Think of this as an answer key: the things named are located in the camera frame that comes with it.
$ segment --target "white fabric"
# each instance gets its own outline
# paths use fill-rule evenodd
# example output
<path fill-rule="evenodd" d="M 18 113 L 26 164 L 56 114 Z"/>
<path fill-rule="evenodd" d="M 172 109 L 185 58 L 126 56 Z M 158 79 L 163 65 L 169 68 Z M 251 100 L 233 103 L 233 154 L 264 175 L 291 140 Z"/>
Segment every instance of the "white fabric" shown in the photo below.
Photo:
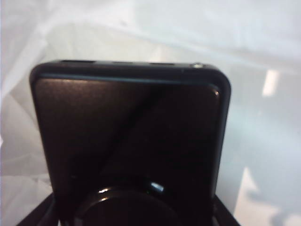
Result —
<path fill-rule="evenodd" d="M 301 2 L 1 1 L 1 223 L 51 193 L 28 75 L 52 59 L 203 62 L 232 84 L 217 194 L 243 226 L 301 225 Z"/>

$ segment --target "black device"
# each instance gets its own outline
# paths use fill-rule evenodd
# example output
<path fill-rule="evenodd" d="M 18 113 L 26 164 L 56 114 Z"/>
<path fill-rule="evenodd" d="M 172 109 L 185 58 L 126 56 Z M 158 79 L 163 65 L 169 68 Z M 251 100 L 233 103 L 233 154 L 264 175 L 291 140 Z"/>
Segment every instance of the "black device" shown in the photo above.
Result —
<path fill-rule="evenodd" d="M 213 225 L 230 99 L 218 69 L 63 60 L 30 83 L 62 225 Z"/>

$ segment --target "black plastic casing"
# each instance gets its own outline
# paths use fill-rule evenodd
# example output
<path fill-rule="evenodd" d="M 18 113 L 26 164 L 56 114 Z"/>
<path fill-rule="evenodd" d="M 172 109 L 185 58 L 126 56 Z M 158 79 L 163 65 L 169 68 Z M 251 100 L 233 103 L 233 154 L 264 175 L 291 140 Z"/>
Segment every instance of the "black plastic casing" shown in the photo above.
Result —
<path fill-rule="evenodd" d="M 218 69 L 56 61 L 30 83 L 63 225 L 103 188 L 154 197 L 182 225 L 210 224 L 230 100 Z"/>

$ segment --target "round button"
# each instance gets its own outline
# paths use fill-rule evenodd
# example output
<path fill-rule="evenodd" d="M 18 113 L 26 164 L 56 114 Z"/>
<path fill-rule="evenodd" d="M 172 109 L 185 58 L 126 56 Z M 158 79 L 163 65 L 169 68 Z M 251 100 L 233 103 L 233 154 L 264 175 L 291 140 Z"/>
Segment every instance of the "round button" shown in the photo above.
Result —
<path fill-rule="evenodd" d="M 181 226 L 172 208 L 138 191 L 107 191 L 86 204 L 77 212 L 75 226 Z"/>

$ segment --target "wrinkled white sheet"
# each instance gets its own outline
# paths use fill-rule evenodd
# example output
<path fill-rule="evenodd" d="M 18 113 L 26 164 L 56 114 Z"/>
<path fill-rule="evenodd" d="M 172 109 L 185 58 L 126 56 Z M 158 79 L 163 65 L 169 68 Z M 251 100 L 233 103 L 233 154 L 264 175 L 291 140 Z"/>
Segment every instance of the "wrinkled white sheet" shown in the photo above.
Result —
<path fill-rule="evenodd" d="M 28 74 L 53 59 L 203 62 L 232 84 L 217 194 L 243 226 L 301 225 L 301 2 L 1 1 L 1 223 L 51 193 Z"/>

